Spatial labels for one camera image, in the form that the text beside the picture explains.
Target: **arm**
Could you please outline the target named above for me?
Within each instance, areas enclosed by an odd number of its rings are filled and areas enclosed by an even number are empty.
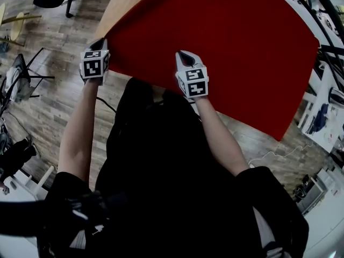
[[[81,98],[63,133],[59,172],[71,173],[88,183],[98,80],[87,80]]]
[[[207,97],[195,98],[211,153],[234,176],[249,169],[237,141],[223,124]]]

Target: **person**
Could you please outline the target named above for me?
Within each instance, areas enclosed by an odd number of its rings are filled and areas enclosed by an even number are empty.
[[[86,81],[66,126],[48,202],[91,192],[98,86]],[[95,186],[128,205],[84,233],[60,221],[57,256],[303,256],[308,225],[295,203],[268,168],[249,168],[210,100],[195,103],[199,116],[183,96],[166,90],[154,103],[149,84],[128,81]]]
[[[30,138],[16,142],[3,155],[0,156],[0,188],[4,195],[10,193],[10,189],[4,184],[5,179],[13,176],[24,163],[31,157],[37,156],[35,146],[31,143]]]

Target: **white table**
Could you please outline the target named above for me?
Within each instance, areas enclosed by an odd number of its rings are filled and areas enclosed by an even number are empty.
[[[324,66],[325,69],[321,79],[321,85],[313,103],[313,107],[309,112],[306,123],[302,128],[302,133],[304,133],[307,137],[312,139],[314,142],[316,142],[323,149],[330,153],[338,136],[342,134],[342,126],[344,123],[344,109],[337,109],[336,107],[328,103],[328,93],[330,88],[334,87],[338,89],[338,87],[329,66],[325,63]],[[321,106],[323,104],[329,104],[327,114],[333,117],[327,120],[325,127],[323,127],[319,132],[308,134],[307,130],[312,124],[313,117],[317,116],[318,111],[321,109]]]

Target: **red tablecloth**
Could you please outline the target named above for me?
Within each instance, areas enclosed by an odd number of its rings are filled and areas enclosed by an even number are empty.
[[[319,46],[284,0],[142,0],[106,37],[111,70],[174,91],[175,52],[199,55],[216,110],[277,140]]]

